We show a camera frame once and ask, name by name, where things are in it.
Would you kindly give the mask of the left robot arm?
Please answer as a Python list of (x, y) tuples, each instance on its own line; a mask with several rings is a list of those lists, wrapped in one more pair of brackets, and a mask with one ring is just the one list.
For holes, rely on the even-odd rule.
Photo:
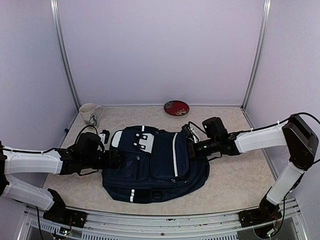
[(116, 169), (122, 157), (116, 149), (106, 150), (106, 133), (81, 133), (68, 148), (28, 151), (0, 147), (0, 196), (33, 205), (50, 213), (63, 223), (70, 218), (66, 204), (53, 189), (43, 189), (24, 182), (14, 174), (48, 173), (53, 175), (82, 175), (81, 171)]

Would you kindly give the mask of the navy blue backpack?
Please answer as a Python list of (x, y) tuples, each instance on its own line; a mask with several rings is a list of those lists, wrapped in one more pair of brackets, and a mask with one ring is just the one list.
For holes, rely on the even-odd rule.
[(135, 204), (161, 203), (204, 186), (210, 173), (205, 157), (189, 157), (192, 141), (182, 132), (137, 125), (118, 130), (109, 149), (122, 160), (103, 169), (102, 186), (113, 200)]

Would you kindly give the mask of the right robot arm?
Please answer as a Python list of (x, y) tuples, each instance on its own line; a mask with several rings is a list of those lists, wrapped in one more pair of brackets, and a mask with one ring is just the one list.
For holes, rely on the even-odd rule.
[(269, 126), (256, 129), (228, 132), (221, 118), (211, 117), (203, 121), (200, 129), (206, 140), (199, 140), (193, 128), (196, 124), (188, 122), (182, 127), (187, 137), (193, 140), (192, 157), (209, 156), (219, 153), (221, 156), (238, 156), (250, 151), (285, 146), (289, 151), (289, 162), (275, 184), (268, 190), (256, 210), (256, 218), (266, 222), (271, 218), (279, 203), (293, 190), (306, 171), (317, 163), (315, 159), (319, 139), (304, 121), (304, 112), (290, 115), (288, 118)]

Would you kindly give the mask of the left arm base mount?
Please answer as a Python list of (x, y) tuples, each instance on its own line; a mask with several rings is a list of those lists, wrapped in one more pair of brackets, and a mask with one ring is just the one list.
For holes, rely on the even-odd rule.
[(70, 227), (83, 228), (87, 220), (87, 213), (66, 208), (65, 202), (57, 191), (50, 188), (47, 190), (53, 197), (53, 205), (49, 210), (44, 211), (43, 218)]

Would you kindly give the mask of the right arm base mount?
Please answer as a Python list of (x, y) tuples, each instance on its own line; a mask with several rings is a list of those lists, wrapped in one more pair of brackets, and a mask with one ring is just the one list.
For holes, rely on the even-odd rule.
[(264, 196), (257, 208), (242, 210), (238, 213), (242, 228), (264, 224), (282, 218), (279, 204), (273, 204)]

